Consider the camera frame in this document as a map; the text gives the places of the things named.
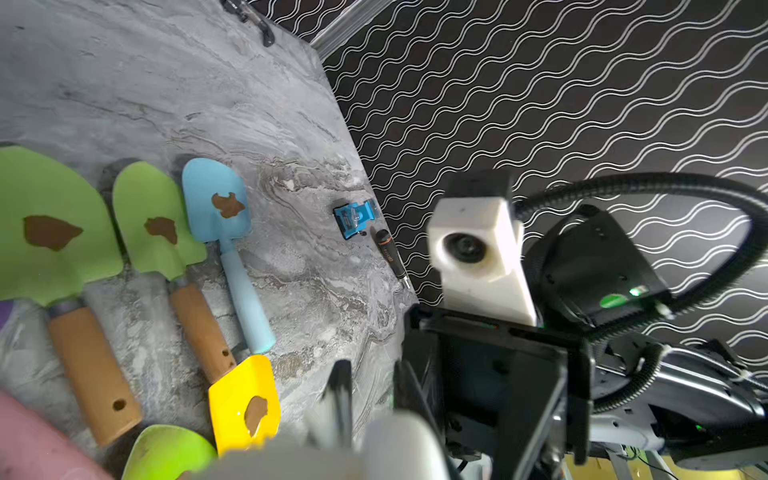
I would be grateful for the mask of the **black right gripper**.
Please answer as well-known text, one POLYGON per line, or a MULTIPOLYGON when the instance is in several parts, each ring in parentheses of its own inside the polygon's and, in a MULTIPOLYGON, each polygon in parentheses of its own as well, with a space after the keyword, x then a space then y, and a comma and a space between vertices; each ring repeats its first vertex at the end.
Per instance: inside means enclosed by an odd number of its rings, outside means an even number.
POLYGON ((486 454, 494 479, 560 479, 589 457, 593 348, 579 334, 420 304, 404 315, 394 407, 426 421, 448 466, 486 454))

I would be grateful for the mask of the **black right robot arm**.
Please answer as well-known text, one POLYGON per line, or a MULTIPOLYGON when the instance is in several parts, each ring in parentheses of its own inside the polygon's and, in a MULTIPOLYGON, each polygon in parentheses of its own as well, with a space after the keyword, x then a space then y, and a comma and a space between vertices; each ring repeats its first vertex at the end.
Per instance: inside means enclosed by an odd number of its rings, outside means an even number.
POLYGON ((582 180, 513 200, 504 171, 455 175, 428 223, 440 306, 404 318, 394 408, 419 416, 444 478, 482 455, 495 479, 562 479, 564 458, 642 451, 690 470, 767 459, 767 387, 720 341, 675 346, 644 334, 722 294, 767 251, 767 198, 683 173, 582 180), (736 251, 672 293, 597 197, 667 194, 741 211, 736 251))

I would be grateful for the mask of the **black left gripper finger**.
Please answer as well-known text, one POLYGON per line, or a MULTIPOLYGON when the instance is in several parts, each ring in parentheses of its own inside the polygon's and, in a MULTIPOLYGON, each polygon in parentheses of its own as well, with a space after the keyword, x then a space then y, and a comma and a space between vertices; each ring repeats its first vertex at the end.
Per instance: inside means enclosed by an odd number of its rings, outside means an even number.
POLYGON ((326 437, 330 445, 352 448, 352 365, 351 361, 338 360, 333 365, 323 392, 326 406, 326 437))

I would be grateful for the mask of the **white blue brush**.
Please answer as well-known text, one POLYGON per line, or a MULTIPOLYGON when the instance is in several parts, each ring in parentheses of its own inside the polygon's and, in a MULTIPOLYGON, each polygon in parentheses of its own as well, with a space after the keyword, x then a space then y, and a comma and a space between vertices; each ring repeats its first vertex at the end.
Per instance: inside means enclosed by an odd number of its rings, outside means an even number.
POLYGON ((360 449, 320 448, 277 437, 231 451, 184 479, 452 479, 456 470, 428 423, 398 410, 370 423, 360 449))

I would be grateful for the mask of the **lime front trowel wooden handle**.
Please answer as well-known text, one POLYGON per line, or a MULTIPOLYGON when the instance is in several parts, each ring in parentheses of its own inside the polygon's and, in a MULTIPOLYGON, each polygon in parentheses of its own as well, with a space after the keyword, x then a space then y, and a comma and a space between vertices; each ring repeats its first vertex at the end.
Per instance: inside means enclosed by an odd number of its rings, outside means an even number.
POLYGON ((137 437, 123 479, 184 479, 218 458, 211 443, 192 430, 156 424, 137 437))

